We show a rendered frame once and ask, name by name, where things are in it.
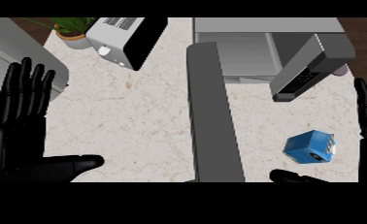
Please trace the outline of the blue milk carton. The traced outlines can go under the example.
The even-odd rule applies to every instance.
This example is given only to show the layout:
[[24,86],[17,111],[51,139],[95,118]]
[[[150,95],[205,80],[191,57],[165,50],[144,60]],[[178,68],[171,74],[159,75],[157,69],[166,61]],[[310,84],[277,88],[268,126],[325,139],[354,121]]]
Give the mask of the blue milk carton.
[[311,130],[288,139],[283,152],[299,164],[329,163],[336,154],[335,135]]

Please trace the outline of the dark grey microwave door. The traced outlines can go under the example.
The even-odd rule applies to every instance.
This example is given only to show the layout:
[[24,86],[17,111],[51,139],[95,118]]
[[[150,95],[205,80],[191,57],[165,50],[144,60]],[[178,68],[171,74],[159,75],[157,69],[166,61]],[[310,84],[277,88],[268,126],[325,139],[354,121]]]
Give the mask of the dark grey microwave door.
[[187,48],[196,182],[245,182],[217,43]]

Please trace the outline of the silver and black toaster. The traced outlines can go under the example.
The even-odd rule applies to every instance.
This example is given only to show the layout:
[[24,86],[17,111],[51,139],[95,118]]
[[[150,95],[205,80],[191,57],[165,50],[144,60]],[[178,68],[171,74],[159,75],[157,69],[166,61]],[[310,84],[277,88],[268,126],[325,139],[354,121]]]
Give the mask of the silver and black toaster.
[[166,26],[166,17],[100,17],[86,38],[104,59],[140,71]]

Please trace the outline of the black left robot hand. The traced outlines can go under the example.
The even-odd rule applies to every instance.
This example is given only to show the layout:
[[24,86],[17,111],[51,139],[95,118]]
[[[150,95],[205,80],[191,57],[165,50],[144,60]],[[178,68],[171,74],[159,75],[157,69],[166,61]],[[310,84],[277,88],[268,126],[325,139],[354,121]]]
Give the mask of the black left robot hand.
[[72,182],[106,164],[101,155],[45,156],[46,113],[57,72],[14,62],[0,89],[0,182]]

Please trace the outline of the pale purple round thing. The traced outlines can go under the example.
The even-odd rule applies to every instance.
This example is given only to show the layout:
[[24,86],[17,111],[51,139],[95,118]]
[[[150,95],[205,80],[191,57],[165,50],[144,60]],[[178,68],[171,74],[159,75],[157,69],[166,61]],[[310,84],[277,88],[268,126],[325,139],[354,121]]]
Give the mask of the pale purple round thing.
[[341,69],[335,71],[334,75],[342,77],[347,73],[348,73],[348,66],[342,65]]

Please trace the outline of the grey microwave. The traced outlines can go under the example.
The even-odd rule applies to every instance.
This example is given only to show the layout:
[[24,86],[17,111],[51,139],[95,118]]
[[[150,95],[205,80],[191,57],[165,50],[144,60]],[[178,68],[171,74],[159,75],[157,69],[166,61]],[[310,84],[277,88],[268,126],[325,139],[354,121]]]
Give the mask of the grey microwave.
[[194,42],[217,48],[228,83],[267,83],[291,102],[345,68],[356,50],[334,17],[197,17]]

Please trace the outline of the potted green plant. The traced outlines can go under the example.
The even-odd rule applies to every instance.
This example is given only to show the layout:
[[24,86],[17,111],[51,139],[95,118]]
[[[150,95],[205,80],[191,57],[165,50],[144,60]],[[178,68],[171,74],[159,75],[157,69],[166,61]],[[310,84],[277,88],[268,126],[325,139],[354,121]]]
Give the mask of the potted green plant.
[[55,31],[57,36],[66,45],[73,49],[86,49],[92,45],[86,38],[86,32],[91,29],[98,18],[95,17],[49,17],[51,24],[26,17],[24,20],[48,27]]

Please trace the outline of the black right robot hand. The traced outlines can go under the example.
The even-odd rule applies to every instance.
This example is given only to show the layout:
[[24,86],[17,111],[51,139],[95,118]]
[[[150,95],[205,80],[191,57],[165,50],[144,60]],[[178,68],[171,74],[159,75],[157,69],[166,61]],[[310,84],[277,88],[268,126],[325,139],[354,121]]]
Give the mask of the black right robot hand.
[[[359,160],[359,182],[367,183],[367,82],[363,78],[354,79],[357,92],[357,113],[360,125],[360,160]],[[298,173],[274,169],[270,172],[270,179],[274,182],[323,182],[313,176],[301,176]]]

